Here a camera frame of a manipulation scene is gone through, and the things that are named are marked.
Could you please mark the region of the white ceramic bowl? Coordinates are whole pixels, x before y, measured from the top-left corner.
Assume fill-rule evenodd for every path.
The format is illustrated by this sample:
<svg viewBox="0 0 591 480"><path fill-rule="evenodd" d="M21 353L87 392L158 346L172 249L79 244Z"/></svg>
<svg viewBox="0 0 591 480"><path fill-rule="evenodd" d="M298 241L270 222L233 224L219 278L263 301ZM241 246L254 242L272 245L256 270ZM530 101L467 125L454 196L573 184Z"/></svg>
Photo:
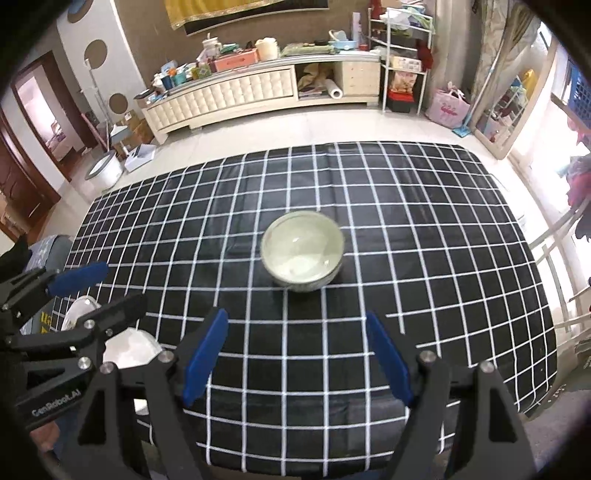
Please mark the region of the white ceramic bowl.
<svg viewBox="0 0 591 480"><path fill-rule="evenodd" d="M65 314L61 330L73 329L80 317L99 307L100 304L91 296L76 299ZM161 351L162 347L151 334L127 328L106 341L103 362L112 362L119 369L127 369L148 364Z"/></svg>

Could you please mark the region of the green speckled ceramic bowl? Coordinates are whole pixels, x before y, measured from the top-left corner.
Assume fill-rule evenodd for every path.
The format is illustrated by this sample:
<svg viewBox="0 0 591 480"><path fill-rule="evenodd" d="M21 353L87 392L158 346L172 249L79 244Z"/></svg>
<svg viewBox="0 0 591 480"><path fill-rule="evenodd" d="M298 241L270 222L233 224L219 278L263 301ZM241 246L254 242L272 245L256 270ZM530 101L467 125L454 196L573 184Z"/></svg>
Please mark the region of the green speckled ceramic bowl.
<svg viewBox="0 0 591 480"><path fill-rule="evenodd" d="M286 213L267 227L260 257L277 284L294 292L312 292L338 275L345 255L345 237L335 220L322 213Z"/></svg>

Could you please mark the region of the grey chair with yellow print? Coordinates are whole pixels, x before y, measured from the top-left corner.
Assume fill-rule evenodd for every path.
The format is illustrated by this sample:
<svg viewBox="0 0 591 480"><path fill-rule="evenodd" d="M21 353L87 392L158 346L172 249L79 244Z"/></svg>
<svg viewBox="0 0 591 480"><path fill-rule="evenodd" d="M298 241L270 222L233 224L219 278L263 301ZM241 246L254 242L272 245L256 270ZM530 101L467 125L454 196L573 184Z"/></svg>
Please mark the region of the grey chair with yellow print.
<svg viewBox="0 0 591 480"><path fill-rule="evenodd" d="M32 256L25 268L26 272L36 268L47 271L63 270L72 246L68 235L51 235L33 244L29 250ZM23 335L48 333L52 326L54 301L47 302L21 329Z"/></svg>

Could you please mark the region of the round grey white stool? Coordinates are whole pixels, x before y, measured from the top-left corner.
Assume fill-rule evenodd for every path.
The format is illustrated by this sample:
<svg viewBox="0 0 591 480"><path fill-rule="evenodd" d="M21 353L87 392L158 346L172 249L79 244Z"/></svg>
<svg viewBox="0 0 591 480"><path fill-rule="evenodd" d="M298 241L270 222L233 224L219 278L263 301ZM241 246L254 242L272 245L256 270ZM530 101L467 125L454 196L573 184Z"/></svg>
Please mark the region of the round grey white stool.
<svg viewBox="0 0 591 480"><path fill-rule="evenodd" d="M115 150L105 152L85 175L96 191L111 189L123 175L123 167Z"/></svg>

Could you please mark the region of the black white grid tablecloth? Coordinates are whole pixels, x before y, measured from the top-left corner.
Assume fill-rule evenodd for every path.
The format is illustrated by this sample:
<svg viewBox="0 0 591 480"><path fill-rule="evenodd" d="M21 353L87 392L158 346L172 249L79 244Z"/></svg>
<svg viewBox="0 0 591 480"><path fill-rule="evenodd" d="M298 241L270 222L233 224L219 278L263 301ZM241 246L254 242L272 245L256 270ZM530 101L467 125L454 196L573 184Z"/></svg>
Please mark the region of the black white grid tablecloth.
<svg viewBox="0 0 591 480"><path fill-rule="evenodd" d="M328 143L229 156L98 197L66 264L100 304L145 296L166 348L207 311L228 337L186 410L207 463L331 477L383 467L409 413L369 314L456 366L492 363L515 408L558 372L543 281L501 183L458 145Z"/></svg>

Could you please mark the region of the white cardboard box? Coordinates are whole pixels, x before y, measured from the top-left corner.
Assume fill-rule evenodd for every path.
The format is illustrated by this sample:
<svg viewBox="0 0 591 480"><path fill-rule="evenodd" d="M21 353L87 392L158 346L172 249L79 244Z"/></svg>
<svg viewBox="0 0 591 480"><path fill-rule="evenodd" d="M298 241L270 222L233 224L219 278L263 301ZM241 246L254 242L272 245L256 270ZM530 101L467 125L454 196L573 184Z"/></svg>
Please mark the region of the white cardboard box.
<svg viewBox="0 0 591 480"><path fill-rule="evenodd" d="M156 152L156 146L152 144L140 144L135 147L132 151L129 152L127 155L126 160L124 161L124 169L131 173L138 168L150 163L154 157Z"/></svg>

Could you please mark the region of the pink storage bag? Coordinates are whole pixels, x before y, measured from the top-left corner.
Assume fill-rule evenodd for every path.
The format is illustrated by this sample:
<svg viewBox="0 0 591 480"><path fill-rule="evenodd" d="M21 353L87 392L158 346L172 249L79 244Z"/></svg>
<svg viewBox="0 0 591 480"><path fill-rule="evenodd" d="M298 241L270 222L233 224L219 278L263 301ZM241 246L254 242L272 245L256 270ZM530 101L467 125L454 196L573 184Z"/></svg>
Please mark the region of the pink storage bag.
<svg viewBox="0 0 591 480"><path fill-rule="evenodd" d="M432 122L455 129L463 124L469 110L470 103L465 94L449 82L445 88L435 92L426 116Z"/></svg>

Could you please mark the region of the white paper roll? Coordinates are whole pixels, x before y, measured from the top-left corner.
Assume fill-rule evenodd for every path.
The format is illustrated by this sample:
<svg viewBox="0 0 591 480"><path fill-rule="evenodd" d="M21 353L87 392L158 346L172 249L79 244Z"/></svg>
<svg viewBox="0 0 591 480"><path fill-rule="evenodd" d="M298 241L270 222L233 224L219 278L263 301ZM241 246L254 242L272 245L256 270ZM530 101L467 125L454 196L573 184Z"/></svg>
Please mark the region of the white paper roll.
<svg viewBox="0 0 591 480"><path fill-rule="evenodd" d="M342 99L342 96L344 96L344 92L342 92L342 89L339 88L334 80L327 78L324 81L324 85L325 90L332 99L339 100Z"/></svg>

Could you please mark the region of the cream tufted tv cabinet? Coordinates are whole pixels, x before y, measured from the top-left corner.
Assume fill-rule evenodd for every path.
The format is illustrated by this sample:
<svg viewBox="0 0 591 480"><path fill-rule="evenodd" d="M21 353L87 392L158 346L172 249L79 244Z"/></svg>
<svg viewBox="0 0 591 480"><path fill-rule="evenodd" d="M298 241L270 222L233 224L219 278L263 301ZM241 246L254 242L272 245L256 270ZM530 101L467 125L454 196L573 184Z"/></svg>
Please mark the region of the cream tufted tv cabinet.
<svg viewBox="0 0 591 480"><path fill-rule="evenodd" d="M284 57L187 82L141 111L162 144L175 130L249 115L325 105L376 106L381 71L377 52ZM342 99L329 97L324 85L327 78L342 89Z"/></svg>

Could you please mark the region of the white metal shelf rack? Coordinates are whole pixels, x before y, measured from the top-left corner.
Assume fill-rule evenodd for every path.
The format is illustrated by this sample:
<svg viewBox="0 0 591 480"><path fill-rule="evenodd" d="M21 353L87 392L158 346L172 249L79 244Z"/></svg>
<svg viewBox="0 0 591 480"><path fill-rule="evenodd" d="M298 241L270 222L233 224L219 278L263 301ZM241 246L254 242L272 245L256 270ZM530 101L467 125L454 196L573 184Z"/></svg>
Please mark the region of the white metal shelf rack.
<svg viewBox="0 0 591 480"><path fill-rule="evenodd" d="M425 1L370 2L368 39L370 49L380 54L384 111L423 110L435 33L435 16Z"/></svg>

